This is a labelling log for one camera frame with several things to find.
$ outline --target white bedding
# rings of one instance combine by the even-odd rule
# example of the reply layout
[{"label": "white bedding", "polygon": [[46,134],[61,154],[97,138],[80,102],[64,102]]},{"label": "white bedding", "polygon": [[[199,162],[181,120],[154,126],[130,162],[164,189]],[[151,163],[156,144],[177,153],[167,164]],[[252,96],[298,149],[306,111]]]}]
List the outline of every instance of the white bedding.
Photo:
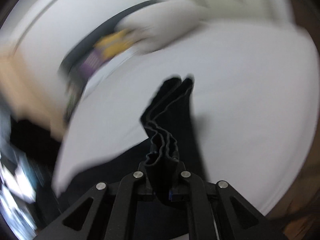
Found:
[{"label": "white bedding", "polygon": [[164,79],[195,77],[191,107],[210,181],[230,182],[267,214],[294,181],[316,128],[318,53],[292,25],[217,21],[134,55],[78,106],[53,177],[72,177],[147,136],[139,118]]}]

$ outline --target black fabric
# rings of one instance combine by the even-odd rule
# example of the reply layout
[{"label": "black fabric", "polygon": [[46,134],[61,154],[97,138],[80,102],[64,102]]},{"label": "black fabric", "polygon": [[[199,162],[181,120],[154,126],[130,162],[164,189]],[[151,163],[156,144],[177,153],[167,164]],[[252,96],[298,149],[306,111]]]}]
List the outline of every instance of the black fabric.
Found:
[{"label": "black fabric", "polygon": [[51,189],[51,180],[46,181],[43,185],[38,184],[36,202],[30,204],[29,211],[33,218],[38,219],[36,224],[39,229],[45,228],[61,215],[58,200]]},{"label": "black fabric", "polygon": [[188,233],[186,211],[167,204],[171,176],[179,160],[188,171],[205,179],[190,120],[192,89],[191,78],[183,82],[179,77],[166,80],[140,119],[149,138],[114,160],[75,176],[59,198],[61,209],[72,205],[97,182],[120,181],[145,161],[147,175],[159,199],[138,203],[133,239],[166,240]]},{"label": "black fabric", "polygon": [[47,165],[53,170],[61,143],[50,132],[29,120],[16,122],[11,118],[10,143],[25,152],[28,158]]}]

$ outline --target white pillow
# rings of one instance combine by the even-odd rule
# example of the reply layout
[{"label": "white pillow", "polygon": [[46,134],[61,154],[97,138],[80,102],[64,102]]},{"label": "white pillow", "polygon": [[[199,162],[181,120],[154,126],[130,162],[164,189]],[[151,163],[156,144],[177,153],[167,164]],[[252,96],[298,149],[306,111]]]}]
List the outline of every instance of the white pillow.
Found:
[{"label": "white pillow", "polygon": [[116,30],[134,31],[142,53],[159,50],[199,25],[200,10],[189,0],[169,0],[144,7],[123,18]]}]

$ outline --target folded cloth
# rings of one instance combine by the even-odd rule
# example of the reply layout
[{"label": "folded cloth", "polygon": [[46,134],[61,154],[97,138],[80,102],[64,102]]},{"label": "folded cloth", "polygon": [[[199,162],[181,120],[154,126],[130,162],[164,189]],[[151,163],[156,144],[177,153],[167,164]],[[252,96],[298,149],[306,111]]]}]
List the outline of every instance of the folded cloth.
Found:
[{"label": "folded cloth", "polygon": [[61,209],[72,205],[98,181],[120,181],[144,161],[159,199],[138,203],[133,239],[166,240],[188,233],[186,211],[168,206],[167,202],[171,176],[179,160],[188,171],[205,179],[190,120],[192,89],[191,78],[183,82],[179,77],[166,80],[140,118],[149,138],[114,160],[75,176],[59,198]]},{"label": "folded cloth", "polygon": [[79,67],[81,75],[88,80],[103,63],[130,48],[134,43],[134,37],[132,34],[127,34],[128,30],[122,30],[98,40],[86,60]]}]

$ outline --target white fabric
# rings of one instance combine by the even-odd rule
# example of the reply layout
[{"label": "white fabric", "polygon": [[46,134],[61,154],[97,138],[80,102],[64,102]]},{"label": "white fabric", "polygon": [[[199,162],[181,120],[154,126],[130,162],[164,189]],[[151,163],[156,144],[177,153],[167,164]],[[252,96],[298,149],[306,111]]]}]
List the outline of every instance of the white fabric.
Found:
[{"label": "white fabric", "polygon": [[292,25],[213,22],[134,55],[76,110],[53,177],[72,177],[146,138],[139,118],[164,79],[192,73],[192,113],[210,181],[226,180],[264,215],[298,174],[317,123],[318,53]]},{"label": "white fabric", "polygon": [[267,0],[267,3],[271,7],[270,11],[274,20],[295,24],[291,0]]},{"label": "white fabric", "polygon": [[123,18],[116,30],[134,30],[141,41],[135,46],[142,53],[163,48],[199,25],[202,11],[189,0],[169,0],[146,6]]}]

